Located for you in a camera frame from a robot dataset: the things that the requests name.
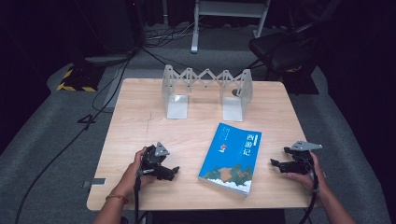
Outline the grey tape strip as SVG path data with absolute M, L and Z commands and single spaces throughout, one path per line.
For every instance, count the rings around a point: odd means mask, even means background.
M 94 185 L 104 185 L 106 183 L 106 180 L 104 178 L 93 178 L 91 180 L 85 180 L 82 183 L 82 187 L 84 189 L 89 189 L 91 186 Z

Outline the person's left hand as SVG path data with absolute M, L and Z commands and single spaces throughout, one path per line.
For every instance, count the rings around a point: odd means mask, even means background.
M 134 185 L 137 172 L 140 168 L 141 159 L 146 149 L 146 147 L 143 147 L 135 153 L 134 161 L 129 164 L 126 171 L 122 175 L 120 182 L 113 190 L 111 190 L 112 195 L 120 195 L 124 198 L 130 198 L 134 194 Z

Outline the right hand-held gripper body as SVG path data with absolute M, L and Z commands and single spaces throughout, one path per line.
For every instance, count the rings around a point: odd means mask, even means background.
M 305 175 L 312 170 L 314 162 L 310 152 L 317 149 L 323 149 L 322 144 L 314 144 L 301 140 L 290 147 L 292 158 L 300 165 L 300 174 Z

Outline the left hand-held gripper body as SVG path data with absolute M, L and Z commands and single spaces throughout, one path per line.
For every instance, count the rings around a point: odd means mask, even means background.
M 160 167 L 162 167 L 162 162 L 166 159 L 167 155 L 169 155 L 169 151 L 161 142 L 158 142 L 156 146 L 149 146 L 141 160 L 139 174 L 153 176 L 162 174 Z

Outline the blue paperback book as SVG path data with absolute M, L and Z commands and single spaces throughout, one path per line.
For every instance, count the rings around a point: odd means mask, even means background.
M 220 123 L 198 178 L 248 196 L 262 133 Z

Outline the person's right hand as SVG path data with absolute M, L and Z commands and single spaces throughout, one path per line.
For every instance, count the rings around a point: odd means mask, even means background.
M 328 184 L 325 180 L 325 175 L 319 166 L 317 156 L 313 152 L 311 152 L 310 155 L 313 158 L 315 172 L 318 177 L 318 186 L 319 186 L 318 196 L 319 198 L 321 198 L 330 192 L 330 188 L 328 187 Z M 314 189 L 314 180 L 311 177 L 311 175 L 286 173 L 286 177 L 291 180 L 297 181 L 298 183 L 300 183 L 302 186 L 304 186 L 306 189 L 310 191 Z

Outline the white metal stand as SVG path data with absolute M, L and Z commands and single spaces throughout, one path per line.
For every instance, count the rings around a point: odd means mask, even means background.
M 255 37 L 260 37 L 268 14 L 271 0 L 263 3 L 238 3 L 220 2 L 209 0 L 195 0 L 194 27 L 191 39 L 191 53 L 198 51 L 199 43 L 199 20 L 201 16 L 241 17 L 259 19 L 259 25 L 253 31 Z

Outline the yellow black striped base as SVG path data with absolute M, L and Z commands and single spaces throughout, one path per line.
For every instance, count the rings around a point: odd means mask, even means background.
M 71 66 L 64 74 L 58 91 L 98 91 L 98 85 L 105 72 L 104 67 L 87 65 L 84 67 Z

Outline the black folding chair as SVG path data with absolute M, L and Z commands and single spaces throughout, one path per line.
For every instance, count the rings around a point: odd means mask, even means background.
M 275 32 L 248 42 L 257 57 L 247 69 L 265 66 L 266 78 L 280 77 L 289 70 L 302 70 L 314 59 L 314 48 L 325 32 L 329 21 L 313 21 L 290 32 Z

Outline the white expandable bookend rack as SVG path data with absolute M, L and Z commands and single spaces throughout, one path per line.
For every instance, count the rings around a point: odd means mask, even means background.
M 186 119 L 189 100 L 198 90 L 211 87 L 219 91 L 222 118 L 227 121 L 243 121 L 248 104 L 253 98 L 253 80 L 249 69 L 234 77 L 228 70 L 215 75 L 210 69 L 196 73 L 187 68 L 180 74 L 172 65 L 163 70 L 162 98 L 168 119 Z

